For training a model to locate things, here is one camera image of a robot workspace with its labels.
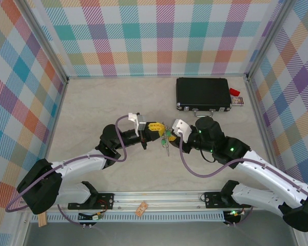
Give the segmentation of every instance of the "plaid wallpaper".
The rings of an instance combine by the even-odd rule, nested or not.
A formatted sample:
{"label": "plaid wallpaper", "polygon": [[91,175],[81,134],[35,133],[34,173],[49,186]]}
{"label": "plaid wallpaper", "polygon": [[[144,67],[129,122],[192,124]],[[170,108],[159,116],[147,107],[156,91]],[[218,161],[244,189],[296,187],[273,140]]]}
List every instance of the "plaid wallpaper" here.
{"label": "plaid wallpaper", "polygon": [[276,16],[274,7],[281,5],[278,0],[28,2],[72,76],[243,74]]}
{"label": "plaid wallpaper", "polygon": [[308,183],[308,0],[298,0],[252,78],[279,167]]}
{"label": "plaid wallpaper", "polygon": [[271,15],[271,17],[270,17],[270,19],[269,19],[269,21],[268,21],[268,23],[267,23],[267,25],[265,27],[265,30],[261,34],[261,37],[260,37],[260,39],[259,39],[259,41],[258,41],[258,43],[256,45],[256,48],[255,48],[254,52],[252,53],[250,62],[248,63],[244,73],[248,73],[249,72],[249,70],[251,68],[251,65],[253,64],[253,62],[257,58],[258,52],[260,51],[262,45],[264,44],[269,31],[272,29],[272,27],[274,25],[274,21],[276,20],[279,12],[281,11],[284,2],[285,2],[285,0],[278,0],[278,4],[276,5],[276,7],[274,9],[273,14]]}
{"label": "plaid wallpaper", "polygon": [[0,245],[14,226],[4,207],[44,157],[62,88],[13,0],[0,0]]}

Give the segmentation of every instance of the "wooden block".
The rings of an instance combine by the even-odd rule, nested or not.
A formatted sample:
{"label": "wooden block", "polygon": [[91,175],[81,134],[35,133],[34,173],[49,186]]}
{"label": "wooden block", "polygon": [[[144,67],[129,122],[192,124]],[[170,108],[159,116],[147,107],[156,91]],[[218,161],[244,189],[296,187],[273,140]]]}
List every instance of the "wooden block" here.
{"label": "wooden block", "polygon": [[47,212],[43,212],[43,213],[39,214],[37,216],[37,220],[38,220],[38,223],[39,223],[39,227],[46,226],[48,224],[48,222],[47,222]]}
{"label": "wooden block", "polygon": [[148,204],[145,202],[142,202],[136,210],[136,215],[138,217],[141,217],[147,208],[148,208]]}

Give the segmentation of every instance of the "beige floor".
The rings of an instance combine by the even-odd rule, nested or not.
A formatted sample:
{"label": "beige floor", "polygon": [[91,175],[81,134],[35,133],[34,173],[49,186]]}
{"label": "beige floor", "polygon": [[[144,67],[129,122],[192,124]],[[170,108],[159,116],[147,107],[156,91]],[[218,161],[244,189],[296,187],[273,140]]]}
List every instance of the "beige floor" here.
{"label": "beige floor", "polygon": [[[228,136],[237,137],[266,157],[259,130],[253,115],[243,78],[227,78],[229,87],[241,91],[244,107],[214,114]],[[181,118],[189,124],[196,119],[191,112],[176,109],[176,78],[112,78],[71,80],[49,153],[49,161],[72,158],[93,149],[99,143],[102,129],[129,112],[146,115],[147,121],[172,124]],[[133,124],[124,120],[122,131]],[[170,146],[170,157],[160,141],[150,142],[147,150],[141,145],[127,149],[124,163],[115,163],[102,171],[89,173],[78,181],[89,181],[101,191],[174,191],[220,189],[229,180],[237,180],[255,188],[262,188],[251,177],[225,169],[209,178],[197,178],[184,168],[177,148]],[[185,155],[191,168],[200,174],[211,173],[219,163],[205,162],[200,153],[192,150]]]}

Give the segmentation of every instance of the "keys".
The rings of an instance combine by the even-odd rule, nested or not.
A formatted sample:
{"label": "keys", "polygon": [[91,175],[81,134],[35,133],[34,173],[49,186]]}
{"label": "keys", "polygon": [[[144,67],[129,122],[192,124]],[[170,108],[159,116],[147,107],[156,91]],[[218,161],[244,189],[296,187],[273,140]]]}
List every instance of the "keys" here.
{"label": "keys", "polygon": [[165,127],[165,131],[162,135],[162,140],[161,140],[161,145],[162,147],[164,147],[166,149],[166,153],[168,156],[170,156],[170,153],[169,153],[169,137],[171,136],[171,132],[169,130],[168,127]]}

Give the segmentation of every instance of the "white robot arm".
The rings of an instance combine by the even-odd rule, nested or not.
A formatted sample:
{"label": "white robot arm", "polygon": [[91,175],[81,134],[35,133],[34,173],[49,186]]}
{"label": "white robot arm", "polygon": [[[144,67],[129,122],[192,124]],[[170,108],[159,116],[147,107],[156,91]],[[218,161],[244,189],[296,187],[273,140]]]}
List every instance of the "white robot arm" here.
{"label": "white robot arm", "polygon": [[226,205],[233,201],[265,209],[281,216],[293,228],[308,231],[308,184],[275,168],[240,140],[225,136],[219,124],[210,117],[198,119],[195,126],[176,119],[172,128],[179,136],[172,145],[182,148],[181,154],[189,153],[191,149],[211,152],[213,158],[223,165],[239,159],[229,166],[248,174],[271,190],[258,190],[229,180],[221,190]]}
{"label": "white robot arm", "polygon": [[56,173],[61,174],[62,183],[59,189],[59,194],[54,204],[64,204],[71,202],[82,204],[90,197],[91,193],[83,183],[71,185],[69,184],[69,182],[85,173],[103,169],[105,166],[106,159],[102,157],[90,157],[90,156],[102,155],[102,153],[96,149],[91,150],[85,155],[89,156],[89,158],[73,161],[71,162],[71,164],[67,166],[62,165],[66,161],[55,161],[51,164],[52,168],[58,167],[60,165],[63,166],[62,168],[56,170]]}

